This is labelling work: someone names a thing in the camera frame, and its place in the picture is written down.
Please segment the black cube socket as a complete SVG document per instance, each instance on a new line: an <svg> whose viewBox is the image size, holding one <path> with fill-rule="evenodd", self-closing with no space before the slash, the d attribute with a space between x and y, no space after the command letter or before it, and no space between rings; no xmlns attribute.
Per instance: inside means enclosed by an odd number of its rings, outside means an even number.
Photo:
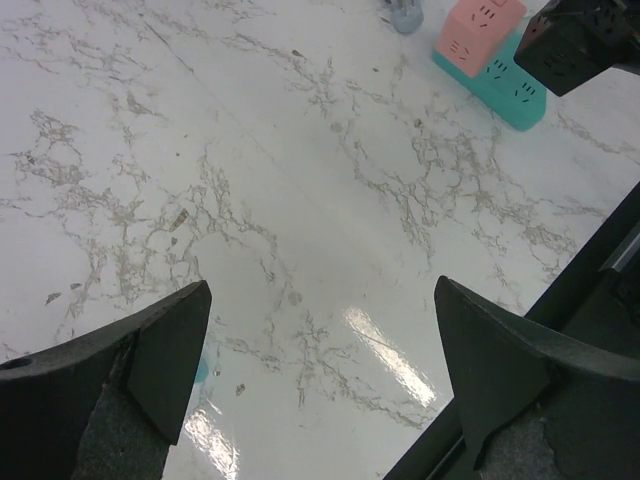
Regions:
<svg viewBox="0 0 640 480"><path fill-rule="evenodd" d="M515 63L561 97L614 68L639 74L639 3L549 1L528 22Z"/></svg>

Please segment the pink cube socket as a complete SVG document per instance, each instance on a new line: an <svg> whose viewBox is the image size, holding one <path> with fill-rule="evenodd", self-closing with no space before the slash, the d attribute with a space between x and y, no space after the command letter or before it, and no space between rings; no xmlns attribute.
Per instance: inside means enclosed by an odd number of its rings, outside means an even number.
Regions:
<svg viewBox="0 0 640 480"><path fill-rule="evenodd" d="M518 0L459 0L446 17L435 51L474 78L526 12L525 5Z"/></svg>

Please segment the teal square adapter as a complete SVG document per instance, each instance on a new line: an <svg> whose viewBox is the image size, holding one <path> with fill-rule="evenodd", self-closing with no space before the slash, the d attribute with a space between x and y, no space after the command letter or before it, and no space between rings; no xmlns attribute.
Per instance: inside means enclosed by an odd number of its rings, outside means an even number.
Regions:
<svg viewBox="0 0 640 480"><path fill-rule="evenodd" d="M194 383L201 384L205 382L207 377L209 376L209 373L210 373L210 369L209 369L208 363L206 359L203 356L201 356L199 359L197 370L196 370Z"/></svg>

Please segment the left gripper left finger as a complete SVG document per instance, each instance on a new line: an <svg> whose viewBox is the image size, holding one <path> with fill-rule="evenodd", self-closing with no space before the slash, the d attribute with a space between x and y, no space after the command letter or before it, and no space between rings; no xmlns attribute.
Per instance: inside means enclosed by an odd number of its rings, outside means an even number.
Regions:
<svg viewBox="0 0 640 480"><path fill-rule="evenodd" d="M4 479L159 479L177 444L212 296L149 307L1 366Z"/></svg>

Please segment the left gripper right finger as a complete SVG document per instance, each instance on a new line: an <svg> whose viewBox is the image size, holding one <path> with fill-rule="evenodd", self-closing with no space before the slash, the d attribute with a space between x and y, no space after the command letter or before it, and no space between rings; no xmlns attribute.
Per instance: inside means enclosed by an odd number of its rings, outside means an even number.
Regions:
<svg viewBox="0 0 640 480"><path fill-rule="evenodd" d="M635 479L639 340L603 296L565 334L441 278L441 342L471 467L484 479Z"/></svg>

